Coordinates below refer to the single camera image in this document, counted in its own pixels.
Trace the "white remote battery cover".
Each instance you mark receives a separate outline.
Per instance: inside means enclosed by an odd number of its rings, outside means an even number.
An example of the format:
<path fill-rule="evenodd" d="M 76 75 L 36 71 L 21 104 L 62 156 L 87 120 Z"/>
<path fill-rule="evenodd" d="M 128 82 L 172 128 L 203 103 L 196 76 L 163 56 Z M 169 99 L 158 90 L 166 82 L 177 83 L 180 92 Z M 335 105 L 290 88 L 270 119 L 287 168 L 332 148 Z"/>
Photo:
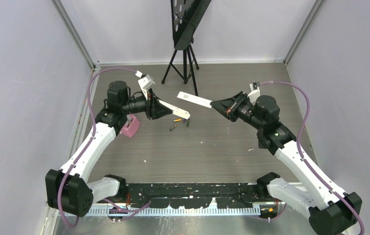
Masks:
<path fill-rule="evenodd" d="M 185 92 L 179 92 L 177 95 L 177 98 L 188 101 L 190 103 L 194 103 L 206 108 L 212 108 L 211 106 L 211 100 L 208 100 L 203 97 L 199 97 L 193 94 L 185 93 Z"/>

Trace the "white remote control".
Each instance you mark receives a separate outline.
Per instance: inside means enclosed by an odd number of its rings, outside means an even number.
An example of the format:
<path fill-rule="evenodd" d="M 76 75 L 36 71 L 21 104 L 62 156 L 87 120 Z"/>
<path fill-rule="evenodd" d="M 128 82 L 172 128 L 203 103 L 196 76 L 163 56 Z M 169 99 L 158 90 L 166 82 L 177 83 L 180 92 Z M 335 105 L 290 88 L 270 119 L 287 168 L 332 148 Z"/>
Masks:
<path fill-rule="evenodd" d="M 181 109 L 179 107 L 176 107 L 172 104 L 169 104 L 161 99 L 158 100 L 158 102 L 166 107 L 167 109 L 169 109 L 170 111 L 172 111 L 172 114 L 175 115 L 175 116 L 178 116 L 180 118 L 183 118 L 183 119 L 189 119 L 190 118 L 190 113 L 184 109 Z"/>

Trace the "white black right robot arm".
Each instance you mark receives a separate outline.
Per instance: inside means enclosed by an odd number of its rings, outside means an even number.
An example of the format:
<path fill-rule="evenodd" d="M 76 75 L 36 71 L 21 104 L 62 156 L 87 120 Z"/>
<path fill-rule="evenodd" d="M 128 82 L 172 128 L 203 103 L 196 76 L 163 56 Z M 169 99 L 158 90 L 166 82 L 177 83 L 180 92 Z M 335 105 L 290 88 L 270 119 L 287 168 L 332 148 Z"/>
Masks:
<path fill-rule="evenodd" d="M 251 101 L 244 92 L 212 101 L 211 107 L 230 121 L 241 119 L 257 129 L 259 148 L 267 149 L 298 178 L 302 191 L 270 172 L 257 180 L 257 196 L 279 199 L 308 219 L 318 235 L 340 235 L 359 222 L 360 196 L 337 186 L 307 156 L 294 134 L 279 120 L 280 108 L 269 95 Z"/>

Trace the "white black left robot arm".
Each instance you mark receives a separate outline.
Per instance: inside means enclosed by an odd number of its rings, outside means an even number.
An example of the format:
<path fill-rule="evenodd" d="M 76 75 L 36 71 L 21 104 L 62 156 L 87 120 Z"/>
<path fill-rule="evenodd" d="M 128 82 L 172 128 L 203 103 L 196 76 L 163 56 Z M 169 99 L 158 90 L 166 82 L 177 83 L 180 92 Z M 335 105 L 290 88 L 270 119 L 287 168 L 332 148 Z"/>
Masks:
<path fill-rule="evenodd" d="M 49 207 L 83 217 L 96 202 L 110 199 L 120 203 L 126 199 L 127 186 L 123 177 L 107 174 L 89 182 L 98 159 L 126 126 L 130 115 L 145 113 L 148 119 L 159 119 L 179 113 L 175 106 L 158 98 L 152 89 L 141 89 L 138 94 L 138 97 L 131 94 L 124 81 L 109 84 L 104 107 L 97 114 L 87 138 L 59 170 L 51 169 L 46 174 Z"/>

